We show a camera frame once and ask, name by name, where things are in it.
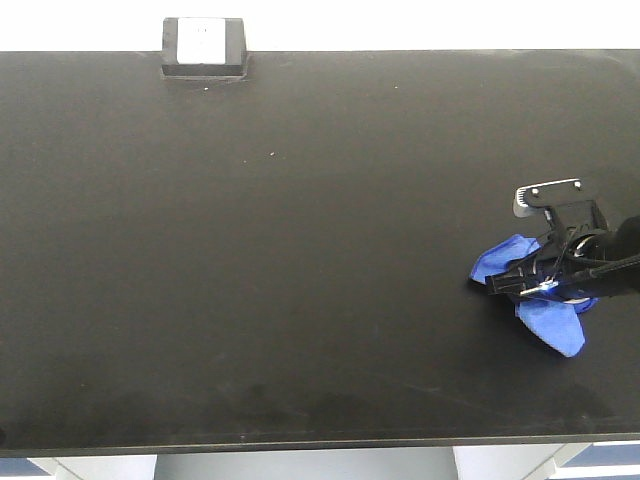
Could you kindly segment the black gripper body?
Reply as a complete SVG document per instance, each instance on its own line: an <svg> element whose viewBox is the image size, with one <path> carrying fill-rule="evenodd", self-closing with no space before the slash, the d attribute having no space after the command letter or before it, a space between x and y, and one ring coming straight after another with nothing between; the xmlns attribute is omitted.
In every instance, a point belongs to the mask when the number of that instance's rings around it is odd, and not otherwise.
<svg viewBox="0 0 640 480"><path fill-rule="evenodd" d="M544 209L550 232L537 252L508 263L505 273L486 277L491 295L513 300L548 300L579 303L595 294L579 274L600 265L581 252L588 243L607 232L607 222L593 200Z"/></svg>

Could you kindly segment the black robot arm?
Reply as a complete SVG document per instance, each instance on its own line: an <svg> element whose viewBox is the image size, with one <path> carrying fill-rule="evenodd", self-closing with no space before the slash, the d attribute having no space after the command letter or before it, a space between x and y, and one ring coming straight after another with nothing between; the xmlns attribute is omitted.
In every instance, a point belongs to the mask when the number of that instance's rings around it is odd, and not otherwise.
<svg viewBox="0 0 640 480"><path fill-rule="evenodd" d="M545 243L485 277L488 293L514 299L578 303L639 291L639 218L615 231L593 200L542 209Z"/></svg>

